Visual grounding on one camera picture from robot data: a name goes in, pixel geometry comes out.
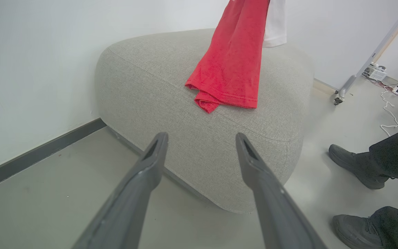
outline fabric pouf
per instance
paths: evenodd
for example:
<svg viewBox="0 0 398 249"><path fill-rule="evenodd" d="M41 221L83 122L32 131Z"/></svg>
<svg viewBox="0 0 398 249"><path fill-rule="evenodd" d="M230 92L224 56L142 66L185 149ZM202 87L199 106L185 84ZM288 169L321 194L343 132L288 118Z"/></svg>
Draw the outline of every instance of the fabric pouf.
<svg viewBox="0 0 398 249"><path fill-rule="evenodd" d="M144 150L168 132L167 173L220 208L255 210L237 160L235 136L243 132L285 183L299 159L314 68L285 44L264 48L257 109L221 105L207 114L184 86L207 51L213 29L147 35L120 41L101 54L95 93L101 119Z"/></svg>

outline dark baseboard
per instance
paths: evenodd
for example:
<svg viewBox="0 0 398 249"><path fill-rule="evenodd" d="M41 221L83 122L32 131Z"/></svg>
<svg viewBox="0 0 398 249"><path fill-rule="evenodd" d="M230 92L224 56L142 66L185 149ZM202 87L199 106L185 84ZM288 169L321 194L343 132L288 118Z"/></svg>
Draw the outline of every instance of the dark baseboard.
<svg viewBox="0 0 398 249"><path fill-rule="evenodd" d="M0 165L0 182L105 126L98 118Z"/></svg>

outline floor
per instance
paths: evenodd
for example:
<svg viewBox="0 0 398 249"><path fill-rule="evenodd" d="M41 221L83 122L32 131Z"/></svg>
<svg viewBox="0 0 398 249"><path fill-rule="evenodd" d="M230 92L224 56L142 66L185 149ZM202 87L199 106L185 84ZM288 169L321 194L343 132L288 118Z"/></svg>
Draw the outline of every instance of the floor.
<svg viewBox="0 0 398 249"><path fill-rule="evenodd" d="M367 151L386 138L379 125L394 120L382 109L382 88L364 79L339 106L333 105L333 90L315 86L302 155L285 188L328 248L347 249L330 228L332 216L398 208L398 179L369 190L333 163L327 148L337 144ZM398 97L385 97L398 119ZM137 158L101 129L0 183L0 248L71 248ZM256 249L264 244L257 214L220 210L164 177L150 198L139 248Z"/></svg>

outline white cable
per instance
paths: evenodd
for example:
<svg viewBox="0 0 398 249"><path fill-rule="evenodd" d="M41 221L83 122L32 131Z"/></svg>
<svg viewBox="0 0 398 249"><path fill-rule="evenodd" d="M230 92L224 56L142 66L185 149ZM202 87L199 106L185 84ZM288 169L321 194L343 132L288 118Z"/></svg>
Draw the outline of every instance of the white cable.
<svg viewBox="0 0 398 249"><path fill-rule="evenodd" d="M388 89L386 89L386 88L387 88L387 85L384 86L383 88L385 88L386 91L385 91L385 92L382 92L382 94L381 94L380 96L382 97L383 101L385 101L385 102L387 103L387 105L384 107L384 109L385 109L387 112L391 113L391 115L393 116L394 121L397 123L397 125L396 125L396 126L384 126L384 125L381 125L380 127L382 128L383 131L385 131L385 132L387 133L388 137L391 137L391 135L385 130L384 127L387 127L387 128L390 128L390 127L398 127L398 122L397 122L397 118L395 118L394 114L392 114L392 112L391 112L390 110L387 109L388 104L390 104L392 107L395 107L395 106L394 106L393 104L391 104L390 102L386 101L386 100L385 100L385 97L383 96L385 93L388 93Z"/></svg>

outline whiteboard stand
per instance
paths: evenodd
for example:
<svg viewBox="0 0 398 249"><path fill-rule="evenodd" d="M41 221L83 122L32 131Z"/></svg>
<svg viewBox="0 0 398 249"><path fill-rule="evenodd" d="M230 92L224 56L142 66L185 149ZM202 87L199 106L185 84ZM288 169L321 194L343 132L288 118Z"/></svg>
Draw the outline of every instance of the whiteboard stand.
<svg viewBox="0 0 398 249"><path fill-rule="evenodd" d="M398 33L398 20L396 23L394 23L393 27L391 30L388 32L388 34L385 36L385 38L380 42L374 53L371 55L371 57L366 61L366 63L362 66L360 71L356 74L351 76L348 81L343 85L343 87L340 89L340 91L336 91L336 93L339 94L338 98L334 99L334 105L338 105L342 103L345 100L345 95L348 92L348 90L351 88L351 86L354 84L356 79L362 75L362 73L365 71L365 69L368 67L368 65L371 63L371 61L374 60L374 57L380 52L387 42L391 39L391 36L396 35Z"/></svg>

